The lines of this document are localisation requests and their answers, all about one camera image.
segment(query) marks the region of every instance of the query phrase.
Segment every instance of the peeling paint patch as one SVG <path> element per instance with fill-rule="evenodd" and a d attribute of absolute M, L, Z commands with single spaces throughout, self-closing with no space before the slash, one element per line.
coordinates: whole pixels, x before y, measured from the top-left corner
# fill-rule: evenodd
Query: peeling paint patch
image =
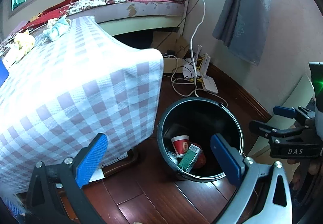
<path fill-rule="evenodd" d="M 135 8 L 135 5 L 134 4 L 131 4 L 128 9 L 129 11 L 129 17 L 133 17 L 137 14 L 137 11 L 136 11 L 136 8 Z"/>

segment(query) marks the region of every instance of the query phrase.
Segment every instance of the wall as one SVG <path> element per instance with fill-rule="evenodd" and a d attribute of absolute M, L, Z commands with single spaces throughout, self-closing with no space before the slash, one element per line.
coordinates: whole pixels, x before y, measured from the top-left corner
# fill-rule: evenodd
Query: wall
<path fill-rule="evenodd" d="M 10 32 L 23 20 L 30 20 L 33 16 L 50 8 L 64 0 L 34 0 L 32 4 L 19 10 L 16 14 L 9 16 L 11 12 L 11 0 L 3 0 L 0 4 L 2 7 L 2 24 L 3 24 L 3 37 L 7 37 Z"/>
<path fill-rule="evenodd" d="M 273 106 L 285 102 L 304 73 L 310 77 L 308 62 L 323 61 L 323 16 L 314 0 L 272 0 L 266 44 L 256 67 L 232 55 L 212 37 L 223 3 L 207 0 L 206 20 L 193 44 L 201 44 L 217 67 L 272 113 Z M 201 11 L 199 2 L 186 22 L 186 38 L 200 21 Z"/>

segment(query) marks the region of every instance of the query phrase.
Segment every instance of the tablecloth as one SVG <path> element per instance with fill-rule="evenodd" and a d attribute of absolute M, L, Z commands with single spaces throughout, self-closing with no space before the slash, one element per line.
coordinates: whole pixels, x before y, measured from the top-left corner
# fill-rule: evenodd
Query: tablecloth
<path fill-rule="evenodd" d="M 0 88 L 0 183 L 28 188 L 37 161 L 74 157 L 97 133 L 108 136 L 104 161 L 148 138 L 163 75 L 155 49 L 128 47 L 93 16 L 72 20 L 67 33 L 34 49 L 10 69 Z"/>

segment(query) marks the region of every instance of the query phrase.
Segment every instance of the barcode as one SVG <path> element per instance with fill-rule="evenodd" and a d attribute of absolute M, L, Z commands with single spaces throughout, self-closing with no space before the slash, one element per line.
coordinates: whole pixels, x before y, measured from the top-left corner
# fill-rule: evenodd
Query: barcode
<path fill-rule="evenodd" d="M 198 151 L 200 150 L 200 148 L 199 148 L 199 147 L 197 147 L 197 146 L 194 146 L 194 145 L 192 144 L 192 145 L 190 145 L 189 150 L 192 150 L 194 153 L 198 153 Z"/>

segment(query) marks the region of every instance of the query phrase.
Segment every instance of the checkered tablecloth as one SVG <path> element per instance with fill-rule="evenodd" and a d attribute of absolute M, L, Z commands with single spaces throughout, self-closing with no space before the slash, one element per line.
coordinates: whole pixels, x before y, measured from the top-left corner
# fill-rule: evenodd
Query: checkered tablecloth
<path fill-rule="evenodd" d="M 120 43 L 92 16 L 42 39 L 0 88 L 0 182 L 15 192 L 27 190 L 37 161 L 74 157 L 97 133 L 109 140 L 102 163 L 124 154 L 152 134 L 158 106 L 159 51 Z"/>

